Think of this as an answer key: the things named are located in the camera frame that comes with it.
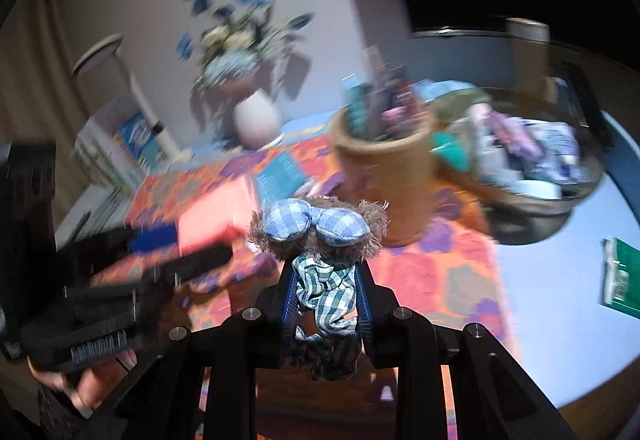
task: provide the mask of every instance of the plush bear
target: plush bear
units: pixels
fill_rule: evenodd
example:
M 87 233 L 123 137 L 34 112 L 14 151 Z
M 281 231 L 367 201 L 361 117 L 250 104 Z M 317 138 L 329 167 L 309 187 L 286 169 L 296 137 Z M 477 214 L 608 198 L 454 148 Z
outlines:
M 357 333 L 355 265 L 377 255 L 386 206 L 357 207 L 334 197 L 280 200 L 254 213 L 249 239 L 279 260 L 292 260 L 300 312 L 313 311 L 318 332 L 296 327 L 289 363 L 315 380 L 353 375 L 362 349 Z

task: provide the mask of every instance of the pen holder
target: pen holder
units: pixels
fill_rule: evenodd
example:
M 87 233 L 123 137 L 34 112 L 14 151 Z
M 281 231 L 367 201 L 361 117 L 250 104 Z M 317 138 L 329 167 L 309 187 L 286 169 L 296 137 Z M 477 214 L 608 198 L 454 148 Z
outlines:
M 431 154 L 433 118 L 425 112 L 418 129 L 397 141 L 372 142 L 351 137 L 346 109 L 329 123 L 328 136 L 344 173 L 344 196 L 388 202 L 389 225 L 383 245 L 399 247 L 420 238 L 431 219 L 435 162 Z

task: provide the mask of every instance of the orange floral tablecloth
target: orange floral tablecloth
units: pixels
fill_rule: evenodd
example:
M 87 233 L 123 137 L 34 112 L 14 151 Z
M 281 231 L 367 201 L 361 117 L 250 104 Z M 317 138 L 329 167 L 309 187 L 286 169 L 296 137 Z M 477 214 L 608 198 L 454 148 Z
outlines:
M 137 226 L 174 221 L 199 197 L 224 181 L 248 171 L 260 172 L 283 149 L 289 149 L 302 170 L 321 184 L 321 194 L 331 193 L 340 185 L 342 174 L 326 136 L 322 135 L 193 171 L 150 176 L 138 191 L 127 220 Z M 495 242 L 486 235 L 488 226 L 478 200 L 440 180 L 434 196 L 434 215 L 424 236 L 407 247 L 384 249 L 379 257 L 370 260 L 377 284 L 391 287 L 401 305 L 426 315 L 434 324 L 460 329 L 468 322 L 481 322 L 505 346 L 512 347 L 512 336 L 506 326 L 508 316 L 500 303 Z M 168 248 L 144 257 L 126 258 L 96 281 L 108 283 L 139 276 L 144 268 L 176 254 L 175 248 Z M 190 321 L 193 330 L 219 325 L 232 312 L 252 305 L 261 288 L 277 283 L 279 268 L 271 255 L 255 256 L 243 242 L 237 242 L 234 259 L 227 267 L 183 287 L 178 295 L 177 314 L 181 312 L 182 319 Z M 291 407 L 300 409 L 301 405 L 305 408 L 302 415 L 307 426 L 308 420 L 313 417 L 320 420 L 326 413 L 342 415 L 343 423 L 345 420 L 365 423 L 372 416 L 383 423 L 392 420 L 395 376 L 387 370 L 373 369 L 364 356 L 356 376 L 339 383 L 340 391 L 335 390 L 335 383 L 311 383 L 305 372 L 267 373 L 270 371 L 260 370 L 257 376 L 258 411 L 262 410 L 260 420 L 264 429 L 261 433 L 270 438 L 288 438 L 287 428 L 278 426 L 278 417 Z M 445 374 L 450 436 L 454 438 L 453 404 L 446 371 Z M 292 423 L 297 420 L 295 417 L 299 417 L 296 412 L 291 414 Z M 374 431 L 383 429 L 377 425 L 367 435 L 376 438 Z M 341 426 L 332 436 L 341 438 L 340 431 L 347 436 L 353 433 Z

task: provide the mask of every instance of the metal screw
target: metal screw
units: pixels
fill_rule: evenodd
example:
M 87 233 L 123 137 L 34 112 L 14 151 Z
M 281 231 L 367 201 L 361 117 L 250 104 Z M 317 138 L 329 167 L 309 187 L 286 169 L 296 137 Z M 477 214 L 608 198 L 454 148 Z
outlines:
M 409 319 L 414 313 L 411 312 L 406 306 L 399 306 L 394 310 L 394 317 L 400 321 Z
M 184 326 L 176 326 L 169 330 L 169 338 L 172 341 L 182 341 L 187 337 L 187 328 Z
M 471 323 L 467 325 L 466 331 L 469 332 L 476 339 L 484 337 L 484 335 L 486 334 L 486 328 L 479 323 Z
M 242 319 L 245 321 L 255 321 L 256 319 L 260 319 L 262 312 L 260 312 L 259 308 L 245 308 L 242 310 Z

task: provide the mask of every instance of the bouquet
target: bouquet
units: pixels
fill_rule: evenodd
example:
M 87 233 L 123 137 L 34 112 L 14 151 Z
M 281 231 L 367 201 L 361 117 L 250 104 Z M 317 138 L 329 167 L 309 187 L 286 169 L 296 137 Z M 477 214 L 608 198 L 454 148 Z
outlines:
M 273 0 L 236 0 L 244 8 L 240 15 L 234 4 L 215 7 L 212 0 L 188 1 L 192 3 L 192 16 L 208 14 L 215 23 L 200 35 L 198 42 L 202 75 L 195 85 L 200 89 L 238 79 L 254 70 L 270 51 L 293 42 L 296 32 L 313 18 L 312 13 L 307 13 L 272 26 Z M 193 51 L 193 38 L 186 33 L 178 42 L 178 55 L 185 61 Z

